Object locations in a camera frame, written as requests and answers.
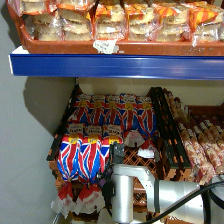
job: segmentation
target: plastic wrapper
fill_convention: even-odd
[[[206,116],[204,118],[204,123],[209,129],[210,133],[212,134],[214,140],[218,144],[219,148],[223,151],[224,150],[224,141],[222,140],[222,136],[219,134],[218,129],[214,126],[213,123],[211,123],[211,119]]]
[[[104,124],[121,125],[120,96],[107,95],[105,99]]]
[[[88,11],[91,9],[95,1],[94,0],[56,0],[57,7],[68,10]]]
[[[144,139],[157,137],[158,127],[150,97],[137,97],[139,133]]]
[[[138,107],[136,96],[133,94],[120,94],[121,116],[125,131],[138,130]]]
[[[222,162],[217,155],[216,151],[210,144],[208,138],[203,134],[203,132],[198,128],[197,123],[194,120],[191,120],[192,128],[197,135],[197,139],[199,144],[202,146],[206,156],[210,160],[217,174],[221,174],[224,172]]]
[[[173,42],[190,38],[188,8],[178,3],[157,3],[152,7],[160,20],[156,41]]]
[[[74,105],[73,114],[69,117],[69,121],[74,123],[87,124],[89,119],[89,105],[91,96],[80,94]]]
[[[189,21],[193,33],[193,46],[200,42],[219,41],[220,30],[223,26],[223,9],[207,4],[205,1],[182,5],[190,9]]]
[[[103,130],[103,141],[100,148],[100,167],[103,173],[106,164],[109,159],[110,144],[117,142],[119,144],[123,143],[123,132],[121,126],[118,125],[104,125]]]
[[[51,13],[57,9],[55,0],[9,0],[18,16]]]
[[[91,96],[89,104],[89,124],[103,125],[105,98],[106,97],[104,95]]]
[[[51,204],[51,208],[57,214],[62,213],[65,217],[77,207],[76,203],[73,202],[71,182],[78,180],[78,159],[82,141],[83,128],[80,128],[80,124],[69,123],[66,134],[62,138],[57,161],[65,185]]]
[[[177,113],[176,103],[175,103],[174,98],[173,98],[173,94],[170,91],[168,91],[167,93],[168,93],[168,98],[169,98],[169,102],[170,102],[171,113],[173,115],[173,118],[177,119],[178,118],[178,113]]]
[[[95,13],[96,40],[123,40],[126,37],[124,9],[118,0],[100,0]]]
[[[65,41],[90,41],[93,37],[90,13],[60,10]]]
[[[216,173],[212,164],[207,160],[205,152],[202,146],[198,143],[190,124],[185,123],[185,126],[182,123],[179,123],[179,129],[183,130],[181,132],[181,137],[183,140],[185,139],[187,145],[190,145],[186,152],[189,156],[191,164],[196,168],[194,171],[197,172],[194,173],[194,176],[191,176],[191,178],[193,178],[195,182],[199,182],[200,185],[204,185],[205,183],[208,183],[216,175]]]
[[[40,41],[62,40],[62,26],[57,11],[51,14],[32,16],[34,24],[34,39]]]
[[[78,180],[84,184],[96,182],[100,170],[102,127],[87,126],[79,153]]]
[[[125,0],[125,13],[128,21],[128,40],[149,41],[155,37],[158,16],[144,0]]]
[[[209,140],[210,145],[212,146],[212,148],[215,150],[215,152],[217,153],[217,155],[219,156],[222,164],[224,164],[224,151],[221,150],[221,148],[218,146],[218,144],[216,143],[215,139],[213,138],[211,132],[209,131],[209,129],[206,127],[206,125],[203,122],[203,118],[200,116],[196,116],[195,117],[196,121],[198,122],[201,130],[203,131],[203,133],[206,135],[207,139]]]

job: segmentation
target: blue shelf edge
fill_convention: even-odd
[[[11,53],[9,61],[15,76],[224,80],[224,56]]]

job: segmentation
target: packaged bread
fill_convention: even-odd
[[[92,23],[88,11],[61,9],[60,15],[65,41],[89,41],[92,39]]]
[[[183,41],[190,37],[189,9],[178,3],[152,4],[159,16],[160,29],[156,41]]]
[[[126,35],[124,9],[118,0],[100,0],[95,14],[95,39],[122,40]]]
[[[57,0],[57,7],[68,10],[88,11],[94,6],[94,0]]]
[[[219,41],[223,38],[223,13],[220,7],[207,2],[182,4],[190,9],[189,22],[192,31],[192,44]]]
[[[158,21],[153,8],[144,0],[125,0],[124,7],[128,23],[128,40],[152,40]]]
[[[58,11],[32,16],[34,39],[40,41],[62,40],[61,20]]]
[[[9,0],[9,5],[18,16],[51,13],[57,9],[56,0]]]

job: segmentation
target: plastic bag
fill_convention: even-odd
[[[57,9],[55,0],[9,0],[18,16],[51,13]]]
[[[87,11],[61,9],[62,29],[66,41],[90,41],[92,39],[92,22]]]
[[[178,3],[152,4],[159,15],[160,28],[156,41],[173,42],[190,38],[189,10]]]
[[[94,0],[57,0],[58,8],[68,10],[88,11],[94,4]]]
[[[126,37],[126,19],[118,0],[101,0],[95,14],[96,40],[123,40]]]
[[[158,16],[153,8],[143,0],[125,0],[125,13],[128,21],[128,40],[149,41],[154,39]]]

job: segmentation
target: shelf label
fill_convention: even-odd
[[[93,47],[104,54],[113,54],[117,40],[95,40]]]

